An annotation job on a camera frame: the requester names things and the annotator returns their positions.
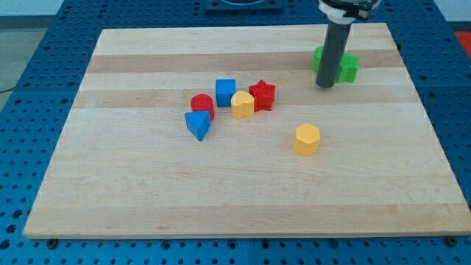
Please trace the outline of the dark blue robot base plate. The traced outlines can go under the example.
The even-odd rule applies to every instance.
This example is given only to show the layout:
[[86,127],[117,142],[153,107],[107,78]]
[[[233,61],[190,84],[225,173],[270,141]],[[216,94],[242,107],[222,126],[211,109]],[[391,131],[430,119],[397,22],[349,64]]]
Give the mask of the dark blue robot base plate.
[[204,0],[207,13],[282,11],[282,0]]

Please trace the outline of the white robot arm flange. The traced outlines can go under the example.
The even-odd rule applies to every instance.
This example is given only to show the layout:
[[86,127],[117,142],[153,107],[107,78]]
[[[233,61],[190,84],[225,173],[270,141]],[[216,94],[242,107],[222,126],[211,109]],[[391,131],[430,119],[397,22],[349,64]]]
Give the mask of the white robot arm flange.
[[381,0],[318,0],[318,2],[319,10],[335,24],[368,20],[381,4]]

